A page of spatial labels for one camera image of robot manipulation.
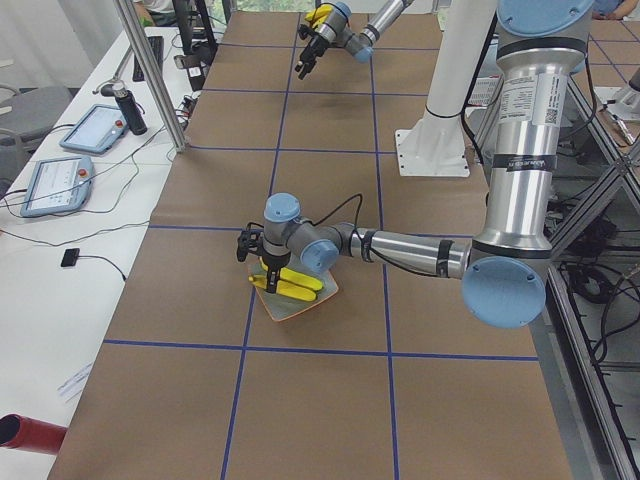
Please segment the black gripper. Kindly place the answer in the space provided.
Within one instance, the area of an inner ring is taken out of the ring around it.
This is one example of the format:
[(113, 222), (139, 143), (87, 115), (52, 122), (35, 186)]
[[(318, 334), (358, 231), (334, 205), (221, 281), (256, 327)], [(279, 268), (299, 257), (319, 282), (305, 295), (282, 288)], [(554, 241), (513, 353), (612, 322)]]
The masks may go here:
[(324, 55), (333, 42), (333, 28), (325, 24), (316, 28), (301, 24), (298, 35), (301, 40), (309, 40), (295, 67), (295, 71), (299, 73), (299, 79), (303, 80), (314, 69), (317, 59)]
[(290, 250), (269, 240), (262, 225), (247, 224), (237, 238), (236, 258), (239, 262), (245, 262), (249, 254), (259, 256), (267, 266), (266, 291), (277, 291), (280, 269), (286, 267), (291, 260)]

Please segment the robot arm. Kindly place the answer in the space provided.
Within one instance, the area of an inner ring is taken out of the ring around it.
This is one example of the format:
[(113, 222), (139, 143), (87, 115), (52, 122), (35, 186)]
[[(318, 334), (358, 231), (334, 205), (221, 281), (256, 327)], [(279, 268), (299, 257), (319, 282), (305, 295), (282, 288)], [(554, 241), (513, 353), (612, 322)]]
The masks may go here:
[[(311, 299), (287, 272), (327, 272), (340, 256), (461, 283), (466, 308), (499, 328), (529, 324), (544, 310), (552, 247), (544, 222), (570, 76), (587, 57), (588, 1), (455, 1), (446, 22), (423, 117), (395, 134), (398, 169), (417, 197), (412, 213), (438, 220), (432, 235), (327, 225), (302, 214), (288, 193), (271, 195), (261, 223), (237, 240), (239, 261), (258, 258), (255, 285)], [(489, 50), (496, 53), (496, 144), (487, 193), (466, 200), (464, 109)]]
[(318, 3), (304, 15), (297, 30), (301, 40), (308, 40), (294, 68), (298, 78), (304, 79), (329, 48), (344, 49), (356, 61), (368, 62), (375, 43), (411, 4), (412, 1), (387, 1), (360, 32), (355, 32), (349, 26), (352, 12), (347, 4)]

